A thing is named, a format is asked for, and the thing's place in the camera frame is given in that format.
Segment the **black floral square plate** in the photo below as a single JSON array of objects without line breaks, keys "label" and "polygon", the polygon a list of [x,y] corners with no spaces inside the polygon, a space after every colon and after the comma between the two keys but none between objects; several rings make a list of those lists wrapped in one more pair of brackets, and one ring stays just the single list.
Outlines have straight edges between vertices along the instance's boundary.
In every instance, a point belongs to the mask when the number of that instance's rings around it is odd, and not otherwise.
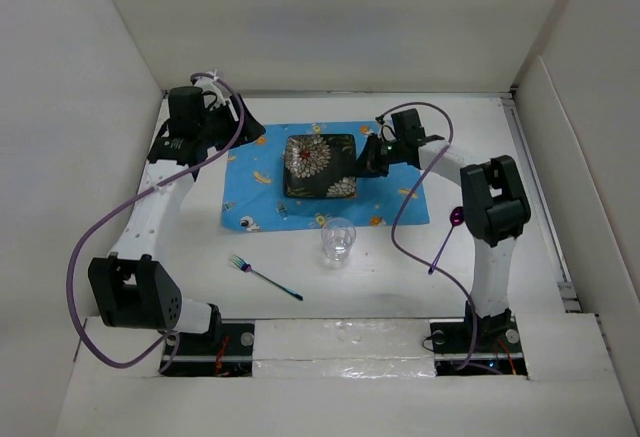
[{"label": "black floral square plate", "polygon": [[289,136],[283,155],[284,196],[307,200],[353,197],[356,158],[352,134]]}]

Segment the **blue space print cloth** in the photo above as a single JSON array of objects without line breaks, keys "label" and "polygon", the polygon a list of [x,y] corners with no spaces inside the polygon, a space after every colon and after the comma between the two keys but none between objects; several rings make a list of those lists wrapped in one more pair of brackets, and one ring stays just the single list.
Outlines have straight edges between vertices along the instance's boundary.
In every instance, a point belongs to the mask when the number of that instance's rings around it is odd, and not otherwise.
[{"label": "blue space print cloth", "polygon": [[373,121],[273,124],[255,142],[228,154],[221,224],[233,231],[271,232],[319,229],[335,217],[357,227],[393,223],[420,172],[406,164],[393,166],[384,178],[362,179],[349,198],[290,198],[284,193],[286,141],[294,135],[311,138],[351,134],[361,151],[368,135],[379,130]]}]

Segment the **clear plastic cup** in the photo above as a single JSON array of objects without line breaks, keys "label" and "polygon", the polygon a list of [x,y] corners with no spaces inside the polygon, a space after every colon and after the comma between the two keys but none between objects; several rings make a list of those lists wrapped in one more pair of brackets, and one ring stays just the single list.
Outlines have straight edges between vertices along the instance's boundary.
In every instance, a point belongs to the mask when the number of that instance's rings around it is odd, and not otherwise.
[{"label": "clear plastic cup", "polygon": [[321,228],[323,265],[330,269],[347,266],[356,236],[356,228],[349,220],[341,217],[328,219]]}]

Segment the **purple metal spoon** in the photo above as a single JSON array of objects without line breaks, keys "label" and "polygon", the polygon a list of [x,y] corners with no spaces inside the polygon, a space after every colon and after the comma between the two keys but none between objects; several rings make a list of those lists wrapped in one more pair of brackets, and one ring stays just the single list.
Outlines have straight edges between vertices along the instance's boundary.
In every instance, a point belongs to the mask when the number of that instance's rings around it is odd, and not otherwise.
[{"label": "purple metal spoon", "polygon": [[447,244],[449,243],[449,240],[451,238],[451,235],[453,233],[453,231],[457,228],[460,227],[463,223],[464,223],[464,209],[462,206],[457,206],[455,207],[451,213],[449,214],[449,230],[445,236],[445,238],[443,239],[443,242],[436,254],[436,256],[434,257],[433,261],[431,262],[429,269],[428,269],[428,274],[429,275],[433,275],[436,271],[436,267],[442,257],[442,254],[444,253],[444,250],[447,246]]}]

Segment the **iridescent metal fork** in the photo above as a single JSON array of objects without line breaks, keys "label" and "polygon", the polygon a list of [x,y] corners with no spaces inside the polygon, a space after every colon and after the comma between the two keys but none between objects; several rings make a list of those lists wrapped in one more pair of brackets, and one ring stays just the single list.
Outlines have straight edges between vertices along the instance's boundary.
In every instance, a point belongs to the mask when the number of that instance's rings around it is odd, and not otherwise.
[{"label": "iridescent metal fork", "polygon": [[274,281],[273,279],[270,279],[269,277],[265,276],[264,274],[258,272],[257,270],[255,270],[248,262],[246,262],[244,259],[242,259],[241,257],[237,256],[237,255],[232,255],[229,257],[229,261],[230,263],[238,268],[240,271],[244,272],[244,273],[248,273],[248,274],[252,274],[256,277],[258,277],[259,279],[267,282],[268,284],[276,287],[277,289],[279,289],[280,291],[286,293],[287,295],[293,297],[294,299],[303,302],[304,301],[304,297],[299,294],[298,292],[279,284],[278,282]]}]

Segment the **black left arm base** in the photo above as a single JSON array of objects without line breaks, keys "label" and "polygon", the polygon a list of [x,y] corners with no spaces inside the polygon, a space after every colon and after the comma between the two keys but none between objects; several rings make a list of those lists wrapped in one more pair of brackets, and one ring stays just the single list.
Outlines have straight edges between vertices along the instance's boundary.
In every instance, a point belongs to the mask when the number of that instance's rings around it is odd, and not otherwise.
[{"label": "black left arm base", "polygon": [[216,337],[180,333],[164,344],[165,377],[242,378],[253,375],[254,320],[223,320]]}]

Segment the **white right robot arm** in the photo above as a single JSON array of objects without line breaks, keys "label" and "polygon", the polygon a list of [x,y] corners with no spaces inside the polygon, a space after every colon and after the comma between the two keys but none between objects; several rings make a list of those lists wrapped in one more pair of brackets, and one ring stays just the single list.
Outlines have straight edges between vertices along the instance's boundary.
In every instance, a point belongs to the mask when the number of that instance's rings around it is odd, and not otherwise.
[{"label": "white right robot arm", "polygon": [[360,178],[385,177],[394,164],[407,164],[428,175],[433,172],[461,191],[464,223],[474,239],[474,274],[468,313],[476,317],[462,326],[462,338],[473,350],[483,351],[499,336],[493,320],[508,320],[508,286],[517,239],[530,221],[531,208],[515,160],[503,155],[479,162],[473,154],[453,144],[453,123],[446,112],[429,103],[448,125],[446,137],[429,135],[417,108],[401,104],[383,112],[389,117],[393,139],[382,133],[367,137],[356,160]]}]

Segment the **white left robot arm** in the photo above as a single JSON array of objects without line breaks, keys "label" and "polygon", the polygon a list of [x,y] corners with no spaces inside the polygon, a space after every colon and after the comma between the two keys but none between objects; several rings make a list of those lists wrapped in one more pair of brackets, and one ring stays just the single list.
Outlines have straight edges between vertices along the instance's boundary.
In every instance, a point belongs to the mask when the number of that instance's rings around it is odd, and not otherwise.
[{"label": "white left robot arm", "polygon": [[163,258],[200,170],[265,129],[214,73],[196,73],[190,81],[169,91],[169,117],[147,154],[141,197],[109,254],[91,261],[88,277],[106,326],[187,333],[190,344],[208,354],[222,344],[219,311],[184,297]]}]

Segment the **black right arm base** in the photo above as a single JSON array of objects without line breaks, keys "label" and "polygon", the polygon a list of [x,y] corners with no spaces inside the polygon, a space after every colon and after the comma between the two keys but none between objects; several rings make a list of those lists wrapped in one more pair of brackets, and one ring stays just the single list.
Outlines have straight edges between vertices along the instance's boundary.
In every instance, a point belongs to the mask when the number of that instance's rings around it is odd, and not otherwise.
[{"label": "black right arm base", "polygon": [[437,376],[527,376],[517,322],[510,309],[472,322],[463,318],[429,321],[422,347],[434,357]]}]

